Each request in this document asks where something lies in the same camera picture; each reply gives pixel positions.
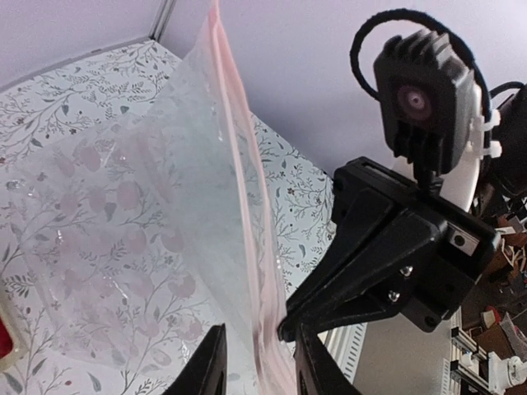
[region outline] white wall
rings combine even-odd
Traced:
[[[161,0],[0,0],[0,88],[149,34]]]
[[[222,20],[253,111],[327,171],[359,156],[389,164],[378,104],[349,67],[352,38],[369,16],[394,7],[429,12],[463,37],[490,86],[527,80],[525,0],[221,0]],[[161,41],[177,55],[192,46],[209,0],[178,0]],[[361,56],[371,64],[392,35],[417,26],[374,30]]]

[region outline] camera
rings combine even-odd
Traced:
[[[447,34],[420,30],[388,40],[374,63],[385,140],[395,156],[423,173],[449,173],[469,140],[477,115],[474,75],[455,54]]]

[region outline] bolt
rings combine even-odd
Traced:
[[[405,266],[401,270],[399,270],[400,273],[405,277],[410,277],[410,275],[413,272],[413,266]]]
[[[397,300],[399,300],[400,296],[401,294],[398,292],[395,292],[394,290],[391,290],[390,292],[388,292],[388,299],[390,299],[394,303],[397,302]]]

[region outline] black mount arm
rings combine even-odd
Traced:
[[[480,220],[367,158],[337,169],[337,233],[287,301],[278,333],[294,340],[403,313],[432,332],[459,308],[492,259],[499,236]]]

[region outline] clear plastic bag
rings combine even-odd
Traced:
[[[46,147],[7,189],[61,352],[173,378],[226,323],[229,393],[295,391],[264,172],[217,2],[146,118]]]

